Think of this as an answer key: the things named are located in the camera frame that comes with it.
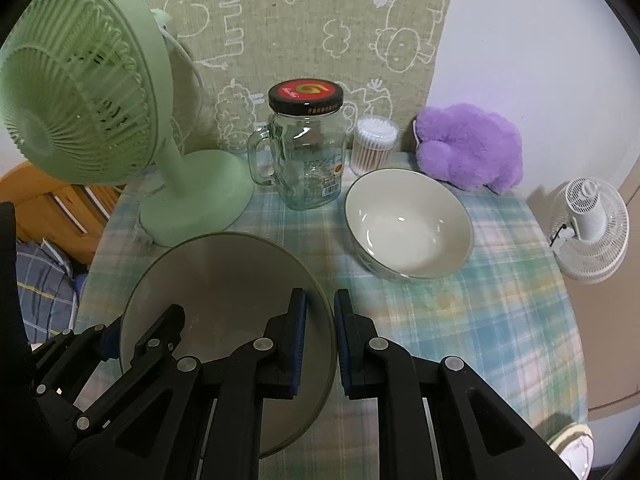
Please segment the plaid tablecloth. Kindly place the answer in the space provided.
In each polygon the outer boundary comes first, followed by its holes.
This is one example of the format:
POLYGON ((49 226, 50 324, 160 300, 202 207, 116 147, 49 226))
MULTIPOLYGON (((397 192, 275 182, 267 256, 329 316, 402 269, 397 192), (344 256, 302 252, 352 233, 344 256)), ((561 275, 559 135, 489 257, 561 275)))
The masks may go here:
MULTIPOLYGON (((460 356, 534 427, 545 441, 572 422, 587 422, 587 381, 570 298, 546 236, 526 201, 486 188, 457 196, 474 226, 475 244, 463 268, 446 278, 398 282, 370 273, 355 254, 344 198, 288 209, 274 188, 256 186, 229 230, 268 238, 314 274, 332 304, 348 288, 355 310, 378 333, 414 356, 460 356)), ((139 200, 158 185, 152 168, 131 181, 108 220, 75 328, 110 324, 124 312, 143 272, 166 249, 138 227, 139 200)), ((377 479, 375 401, 350 402, 340 378, 318 419, 295 443, 260 461, 261 479, 377 479)))

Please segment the grey plaid pillow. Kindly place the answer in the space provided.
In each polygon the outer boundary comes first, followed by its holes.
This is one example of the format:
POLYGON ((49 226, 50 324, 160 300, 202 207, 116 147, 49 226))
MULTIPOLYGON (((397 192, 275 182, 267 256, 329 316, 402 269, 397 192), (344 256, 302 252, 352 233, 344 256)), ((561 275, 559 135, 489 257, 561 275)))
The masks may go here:
POLYGON ((16 282, 26 335, 42 344, 72 330, 78 310, 72 263, 46 238, 16 244, 16 282))

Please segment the purple plush toy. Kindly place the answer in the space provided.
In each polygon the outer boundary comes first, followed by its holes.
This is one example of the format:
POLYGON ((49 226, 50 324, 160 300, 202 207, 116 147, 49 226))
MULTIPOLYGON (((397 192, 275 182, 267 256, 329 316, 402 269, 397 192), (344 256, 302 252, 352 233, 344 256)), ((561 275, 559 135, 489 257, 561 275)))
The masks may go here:
POLYGON ((523 179, 518 128, 471 104, 427 106, 414 120, 416 162, 424 174, 463 191, 503 194, 523 179))

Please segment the wooden bed headboard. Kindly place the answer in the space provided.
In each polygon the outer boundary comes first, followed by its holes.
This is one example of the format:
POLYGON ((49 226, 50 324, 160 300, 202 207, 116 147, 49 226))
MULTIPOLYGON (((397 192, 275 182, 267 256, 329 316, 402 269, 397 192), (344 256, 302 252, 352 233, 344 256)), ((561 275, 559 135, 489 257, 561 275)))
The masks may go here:
POLYGON ((123 189, 56 180, 30 162, 1 177, 1 199, 15 207, 17 239, 48 240, 86 266, 123 189))

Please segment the green desk fan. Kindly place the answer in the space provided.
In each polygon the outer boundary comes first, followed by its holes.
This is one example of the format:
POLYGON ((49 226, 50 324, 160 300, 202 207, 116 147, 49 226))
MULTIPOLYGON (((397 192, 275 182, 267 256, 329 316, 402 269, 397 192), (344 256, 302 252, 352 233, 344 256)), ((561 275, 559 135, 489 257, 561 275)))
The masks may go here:
POLYGON ((177 41, 143 0, 32 0, 1 48, 1 118, 38 169, 71 184, 162 183, 139 222, 172 247, 227 229, 254 192, 247 163, 182 154, 172 133, 177 41))

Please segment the green cartoon wall cloth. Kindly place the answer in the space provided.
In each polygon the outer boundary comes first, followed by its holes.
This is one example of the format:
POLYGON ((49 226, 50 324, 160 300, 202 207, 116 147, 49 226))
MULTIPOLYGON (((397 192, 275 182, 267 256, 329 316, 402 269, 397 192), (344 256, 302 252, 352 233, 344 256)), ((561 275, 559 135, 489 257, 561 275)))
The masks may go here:
POLYGON ((280 81, 344 91, 348 128, 364 115, 411 125, 424 107, 450 0, 149 0, 174 24, 172 128, 180 150, 239 153, 280 81))

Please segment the glass jar with black lid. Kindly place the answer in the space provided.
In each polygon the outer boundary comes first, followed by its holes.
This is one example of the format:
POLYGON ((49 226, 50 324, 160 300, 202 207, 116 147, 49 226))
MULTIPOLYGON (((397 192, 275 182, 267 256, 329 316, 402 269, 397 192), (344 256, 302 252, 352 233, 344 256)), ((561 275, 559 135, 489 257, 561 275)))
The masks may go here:
POLYGON ((273 185, 288 208, 314 209, 340 195, 347 127, 343 88, 297 78, 269 89, 271 115, 247 140, 253 181, 273 185))

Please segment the large white green-rimmed bowl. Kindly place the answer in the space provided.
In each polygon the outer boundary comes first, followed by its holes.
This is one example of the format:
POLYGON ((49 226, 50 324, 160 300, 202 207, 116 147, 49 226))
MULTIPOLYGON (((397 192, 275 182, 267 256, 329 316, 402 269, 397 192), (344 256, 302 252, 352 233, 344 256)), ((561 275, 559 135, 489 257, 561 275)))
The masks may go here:
POLYGON ((344 200, 362 264, 380 278, 422 281, 458 272, 474 247, 472 220, 454 193, 409 169, 359 177, 344 200))

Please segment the cotton swab container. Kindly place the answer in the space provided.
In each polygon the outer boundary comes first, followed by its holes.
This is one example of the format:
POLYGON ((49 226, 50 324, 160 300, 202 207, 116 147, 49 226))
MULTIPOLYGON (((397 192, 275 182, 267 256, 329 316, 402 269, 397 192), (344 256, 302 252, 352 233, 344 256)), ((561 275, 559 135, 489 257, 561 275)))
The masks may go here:
POLYGON ((399 127, 392 120, 366 115, 358 119, 352 137, 350 169, 356 176, 382 168, 396 148, 399 127))

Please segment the white small fan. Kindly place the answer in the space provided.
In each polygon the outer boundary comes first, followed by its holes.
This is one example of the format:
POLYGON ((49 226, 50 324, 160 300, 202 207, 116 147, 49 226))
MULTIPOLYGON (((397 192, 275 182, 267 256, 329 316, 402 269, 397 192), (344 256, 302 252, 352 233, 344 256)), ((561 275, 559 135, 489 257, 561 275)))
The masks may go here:
POLYGON ((551 206, 549 246, 561 272, 582 284, 610 278, 629 245, 629 214, 623 197, 598 178, 571 180, 551 206))

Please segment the green rimmed bowl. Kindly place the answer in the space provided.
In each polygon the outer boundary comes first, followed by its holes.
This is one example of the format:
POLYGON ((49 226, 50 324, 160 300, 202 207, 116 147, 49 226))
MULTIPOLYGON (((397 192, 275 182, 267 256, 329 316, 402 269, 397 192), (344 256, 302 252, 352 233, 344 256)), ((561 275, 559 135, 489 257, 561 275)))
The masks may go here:
POLYGON ((262 412, 260 454, 276 454, 317 419, 336 369, 331 308, 306 266, 283 247, 250 234, 216 233, 165 252, 129 297, 120 334, 120 368, 129 370, 134 345, 171 304, 186 314, 174 355, 207 362, 230 356, 241 344, 262 336, 268 320, 285 312, 296 288, 308 298, 299 392, 291 401, 266 401, 262 412))

